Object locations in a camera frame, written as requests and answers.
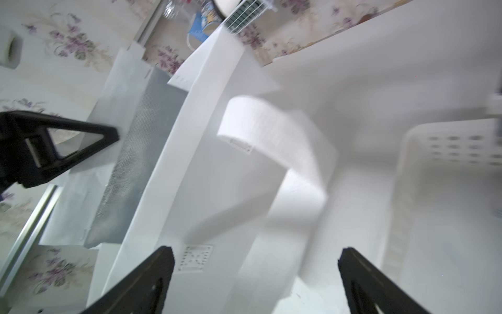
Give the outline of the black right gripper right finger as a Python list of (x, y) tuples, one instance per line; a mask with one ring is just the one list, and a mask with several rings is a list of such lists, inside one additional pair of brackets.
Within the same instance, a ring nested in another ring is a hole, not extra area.
[(351, 313), (427, 313), (356, 249), (342, 250), (338, 268)]

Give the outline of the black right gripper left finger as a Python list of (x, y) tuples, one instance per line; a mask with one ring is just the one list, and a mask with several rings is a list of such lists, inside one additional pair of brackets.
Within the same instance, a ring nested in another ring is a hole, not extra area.
[(174, 268), (172, 248), (161, 246), (83, 314), (161, 314)]

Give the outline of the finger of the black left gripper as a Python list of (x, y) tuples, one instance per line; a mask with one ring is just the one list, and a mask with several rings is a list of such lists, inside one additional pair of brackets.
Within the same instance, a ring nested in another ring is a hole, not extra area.
[(1, 113), (1, 188), (37, 187), (119, 140), (116, 128), (31, 111)]

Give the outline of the white insulated delivery bag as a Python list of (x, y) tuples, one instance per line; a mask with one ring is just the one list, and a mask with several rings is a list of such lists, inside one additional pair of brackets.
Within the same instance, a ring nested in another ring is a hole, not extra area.
[(120, 141), (70, 171), (41, 243), (119, 244), (106, 289), (171, 247), (166, 313), (272, 313), (337, 158), (307, 117), (315, 67), (301, 54), (262, 67), (223, 28), (173, 77), (121, 50), (89, 118)]

